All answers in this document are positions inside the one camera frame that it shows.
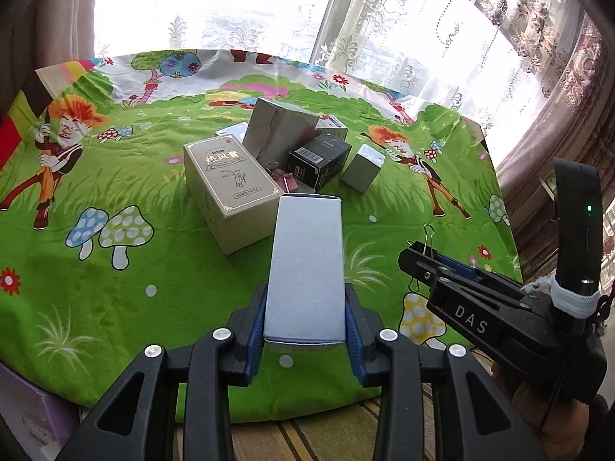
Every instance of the red polka dot mushroom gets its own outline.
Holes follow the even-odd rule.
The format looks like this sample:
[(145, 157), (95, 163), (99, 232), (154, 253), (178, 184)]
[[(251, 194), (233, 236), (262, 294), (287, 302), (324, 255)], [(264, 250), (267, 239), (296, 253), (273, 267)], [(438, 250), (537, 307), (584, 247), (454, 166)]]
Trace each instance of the red polka dot mushroom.
[(114, 139), (118, 136), (118, 131), (115, 128), (110, 128), (107, 131), (102, 132), (96, 138), (100, 140), (101, 144), (104, 144), (107, 140)]
[(435, 163), (435, 159), (438, 157), (438, 153), (434, 149), (429, 149), (423, 152), (423, 157)]

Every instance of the blue gripper pad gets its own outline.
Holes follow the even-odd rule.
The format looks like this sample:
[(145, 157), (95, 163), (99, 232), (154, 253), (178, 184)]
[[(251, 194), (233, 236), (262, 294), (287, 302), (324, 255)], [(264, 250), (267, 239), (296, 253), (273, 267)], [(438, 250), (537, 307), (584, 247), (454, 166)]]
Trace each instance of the blue gripper pad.
[(445, 264), (455, 274), (462, 275), (466, 279), (478, 282), (476, 276), (474, 275), (474, 271), (470, 267), (439, 253), (436, 253), (435, 260), (438, 260), (440, 263)]
[(261, 304), (258, 306), (256, 320), (248, 338), (248, 347), (246, 352), (245, 377), (248, 383), (252, 383), (252, 378), (258, 373), (258, 366), (261, 363), (261, 355), (263, 354), (263, 346), (265, 343), (263, 330), (265, 325), (265, 304), (267, 295), (263, 296)]
[(350, 359), (352, 373), (357, 377), (361, 385), (365, 383), (365, 378), (367, 377), (367, 371), (365, 371), (364, 348), (361, 337), (359, 336), (357, 323), (352, 316), (350, 305), (348, 301), (346, 301), (346, 351)]

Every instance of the barcode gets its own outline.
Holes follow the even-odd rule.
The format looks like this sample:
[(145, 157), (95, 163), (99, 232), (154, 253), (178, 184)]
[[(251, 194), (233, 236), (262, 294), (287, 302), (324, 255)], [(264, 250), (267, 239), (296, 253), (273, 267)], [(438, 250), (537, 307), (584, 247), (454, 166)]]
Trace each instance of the barcode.
[(312, 161), (314, 164), (318, 164), (323, 160), (323, 158), (321, 158), (318, 154), (314, 154), (311, 150), (308, 150), (305, 147), (297, 149), (296, 152), (298, 155), (303, 156), (308, 161)]

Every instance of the lace curtain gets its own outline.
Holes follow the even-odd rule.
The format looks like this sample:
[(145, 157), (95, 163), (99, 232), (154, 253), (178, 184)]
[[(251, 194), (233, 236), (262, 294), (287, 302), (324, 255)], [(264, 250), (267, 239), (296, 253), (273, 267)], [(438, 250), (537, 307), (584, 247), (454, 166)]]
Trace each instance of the lace curtain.
[(565, 72), (583, 17), (577, 0), (96, 0), (95, 40), (97, 56), (239, 48), (351, 73), (410, 112), (458, 109), (498, 164)]

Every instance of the beige box with chinese text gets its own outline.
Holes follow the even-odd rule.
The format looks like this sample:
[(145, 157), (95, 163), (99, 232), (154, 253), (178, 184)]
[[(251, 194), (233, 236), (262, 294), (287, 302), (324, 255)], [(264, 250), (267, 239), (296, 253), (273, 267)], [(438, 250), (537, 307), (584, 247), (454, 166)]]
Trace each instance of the beige box with chinese text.
[(186, 184), (224, 254), (273, 234), (281, 191), (232, 135), (184, 146)]

